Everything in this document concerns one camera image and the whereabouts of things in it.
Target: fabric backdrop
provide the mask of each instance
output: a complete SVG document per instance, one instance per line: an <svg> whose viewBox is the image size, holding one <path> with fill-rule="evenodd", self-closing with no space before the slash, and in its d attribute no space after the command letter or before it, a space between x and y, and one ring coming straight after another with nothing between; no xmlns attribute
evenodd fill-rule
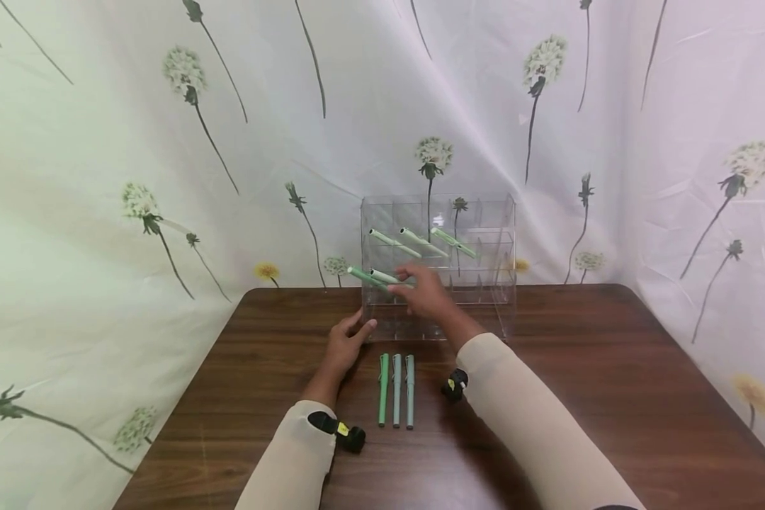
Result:
<svg viewBox="0 0 765 510"><path fill-rule="evenodd" d="M0 0L0 509L109 509L244 292L429 183L765 444L765 0Z"/></svg>

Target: wood grain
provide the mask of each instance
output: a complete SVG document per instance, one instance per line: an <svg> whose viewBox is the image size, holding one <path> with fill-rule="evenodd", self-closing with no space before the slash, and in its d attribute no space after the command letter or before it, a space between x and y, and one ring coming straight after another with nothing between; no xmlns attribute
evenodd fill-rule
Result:
<svg viewBox="0 0 765 510"><path fill-rule="evenodd" d="M649 510L765 510L765 450L651 312L619 285L518 288L508 344L547 383ZM360 306L356 289L244 296L116 510L232 510L325 334ZM415 429L377 427L378 356L414 354ZM443 342L366 346L338 414L362 426L361 455L336 452L323 510L537 509L504 447L438 388Z"/></svg>

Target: pen on table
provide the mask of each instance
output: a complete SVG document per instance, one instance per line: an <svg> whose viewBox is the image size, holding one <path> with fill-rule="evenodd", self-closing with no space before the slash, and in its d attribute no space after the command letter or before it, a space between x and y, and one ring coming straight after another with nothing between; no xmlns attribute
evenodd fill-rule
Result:
<svg viewBox="0 0 765 510"><path fill-rule="evenodd" d="M408 386L408 415L406 416L405 428L414 429L414 383L416 382L416 373L414 372L414 355L405 356L405 382Z"/></svg>
<svg viewBox="0 0 765 510"><path fill-rule="evenodd" d="M394 361L394 429L400 427L400 388L402 385L402 355L395 354Z"/></svg>
<svg viewBox="0 0 765 510"><path fill-rule="evenodd" d="M385 407L388 400L388 353L380 356L380 407L377 424L385 426Z"/></svg>

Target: beige sleeve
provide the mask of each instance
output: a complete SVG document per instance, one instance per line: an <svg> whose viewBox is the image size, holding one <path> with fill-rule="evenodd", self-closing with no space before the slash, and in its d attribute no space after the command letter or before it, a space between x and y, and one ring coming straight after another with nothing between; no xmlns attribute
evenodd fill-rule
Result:
<svg viewBox="0 0 765 510"><path fill-rule="evenodd" d="M457 362L467 372L470 406L521 464L545 510L644 510L564 404L502 340L480 334Z"/></svg>
<svg viewBox="0 0 765 510"><path fill-rule="evenodd" d="M234 510L317 510L323 479L334 457L333 434L308 421L322 410L319 402L300 401L289 409L255 466Z"/></svg>

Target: acrylic compartment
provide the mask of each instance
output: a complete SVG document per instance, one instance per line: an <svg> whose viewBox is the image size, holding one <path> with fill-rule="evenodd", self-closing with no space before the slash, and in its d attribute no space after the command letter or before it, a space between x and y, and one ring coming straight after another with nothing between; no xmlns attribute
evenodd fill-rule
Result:
<svg viewBox="0 0 765 510"><path fill-rule="evenodd" d="M505 193L461 195L467 210L453 202L460 195L433 195L431 219L426 195L366 197L361 206L362 269L395 275L395 268L416 260L440 275L442 283L463 310L482 326L506 339L516 320L516 203ZM431 235L431 245L448 254L441 256L408 236L408 229L425 240L438 227L472 249L476 257L448 246ZM396 246L370 236L376 230L421 254L416 259ZM404 300L374 285L363 283L363 318L376 319L372 340L443 339L442 331L427 321L408 315Z"/></svg>

